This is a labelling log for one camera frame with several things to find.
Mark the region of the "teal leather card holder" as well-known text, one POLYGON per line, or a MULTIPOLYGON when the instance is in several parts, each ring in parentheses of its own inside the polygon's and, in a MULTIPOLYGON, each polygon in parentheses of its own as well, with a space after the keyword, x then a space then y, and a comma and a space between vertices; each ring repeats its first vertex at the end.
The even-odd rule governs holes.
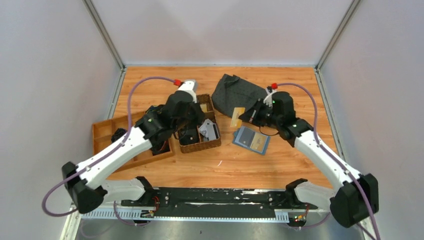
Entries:
POLYGON ((232 143, 260 155, 265 155, 271 137, 249 127, 241 126, 233 134, 232 143))

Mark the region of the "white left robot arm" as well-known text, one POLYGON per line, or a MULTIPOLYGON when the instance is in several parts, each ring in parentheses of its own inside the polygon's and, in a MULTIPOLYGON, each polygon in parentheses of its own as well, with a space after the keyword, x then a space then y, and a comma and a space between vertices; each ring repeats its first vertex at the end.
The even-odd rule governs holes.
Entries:
POLYGON ((104 150, 78 164, 67 162, 62 166, 63 178, 69 179, 64 186, 79 213, 87 214, 103 203, 121 200, 132 200, 142 207, 152 203, 153 193, 141 177, 107 178, 140 153, 162 146, 177 131, 202 123, 205 114, 197 100, 198 83, 190 79, 178 86, 159 111, 145 113, 104 150))

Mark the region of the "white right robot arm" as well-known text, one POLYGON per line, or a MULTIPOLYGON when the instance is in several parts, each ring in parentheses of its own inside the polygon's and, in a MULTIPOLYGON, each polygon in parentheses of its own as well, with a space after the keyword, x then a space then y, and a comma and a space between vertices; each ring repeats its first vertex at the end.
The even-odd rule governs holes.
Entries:
POLYGON ((271 127, 293 148, 308 157, 326 176, 331 188, 300 178, 286 185, 285 201, 292 209, 312 204, 329 211, 343 227, 349 228, 379 211, 378 180, 362 174, 327 147, 311 124, 296 116, 294 100, 284 91, 258 99, 238 117, 257 127, 271 127))

